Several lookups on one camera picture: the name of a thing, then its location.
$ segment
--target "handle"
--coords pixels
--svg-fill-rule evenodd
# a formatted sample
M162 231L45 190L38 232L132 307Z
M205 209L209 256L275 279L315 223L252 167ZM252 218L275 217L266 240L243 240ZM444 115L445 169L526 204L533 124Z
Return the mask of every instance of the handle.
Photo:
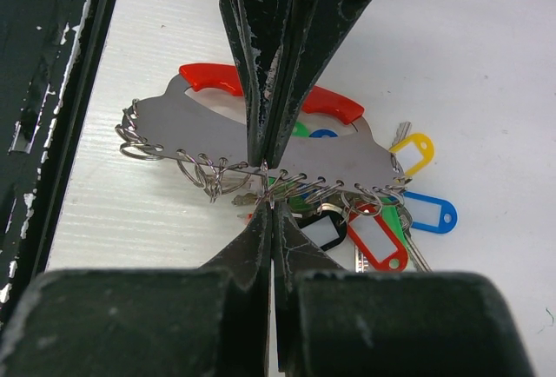
M242 96L242 85L235 66L231 64L192 63L180 67L180 75L195 92L206 88L225 90L232 96ZM333 116L348 125L363 116L365 108L348 97L314 86L301 106L308 114Z
M445 201L444 199L439 199L438 197L432 197L427 195L421 195L419 193L414 192L405 192L403 194L404 199L406 200L406 206L411 208L413 205L411 200L429 203L430 205L440 206L440 216L438 219L438 223L436 225L431 225L429 223L419 222L419 210L411 210L414 217L414 222L411 225L411 228L420 229L421 231L433 232L435 234L446 234L450 232L458 223L458 212L455 209L455 206L450 203L449 201ZM437 213L436 208L431 208L431 210Z
M359 207L359 209L360 210L368 209L370 211L376 210L376 208L371 204L362 205ZM351 222L357 216L358 216L357 214L351 214L349 216L349 221ZM406 248L403 246L403 243L398 239L394 231L386 224L384 219L382 219L381 215L374 216L373 220L378 224L382 232L395 246L395 251L384 260L382 261L377 260L377 258L371 252L368 245L355 232L351 224L347 225L347 234L355 243L357 248L365 255L365 257L367 257L369 264L371 264L374 269L379 271L403 271L403 269L407 266L407 261L409 259L409 255L407 254ZM398 265L395 267L390 266L390 262L393 260L398 261Z

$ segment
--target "key tag label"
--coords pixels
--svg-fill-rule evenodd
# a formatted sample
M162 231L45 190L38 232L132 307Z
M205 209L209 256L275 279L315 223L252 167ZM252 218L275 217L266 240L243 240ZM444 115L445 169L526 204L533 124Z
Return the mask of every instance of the key tag label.
M425 134L415 133L394 145L390 152L396 154L406 175L414 175L433 160L434 144Z
M449 201L414 192L406 192L403 197L414 220L411 228L446 234L458 223L458 212Z
M374 210L374 207L361 206L361 210L365 209ZM406 268L409 258L406 248L381 215L352 214L349 220L347 234L375 270L403 271Z

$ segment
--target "tabletop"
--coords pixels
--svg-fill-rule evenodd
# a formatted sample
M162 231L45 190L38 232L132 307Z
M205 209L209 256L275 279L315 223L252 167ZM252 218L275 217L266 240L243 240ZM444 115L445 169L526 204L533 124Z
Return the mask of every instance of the tabletop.
M414 240L433 270L495 283L538 375L556 367L554 34L556 0L373 0L318 82L365 107L380 145L402 121L433 140L410 189L459 222ZM117 0L48 269L198 267L243 229L233 195L209 204L174 162L118 151L121 109L197 62L233 62L218 0ZM350 241L331 255L354 268Z

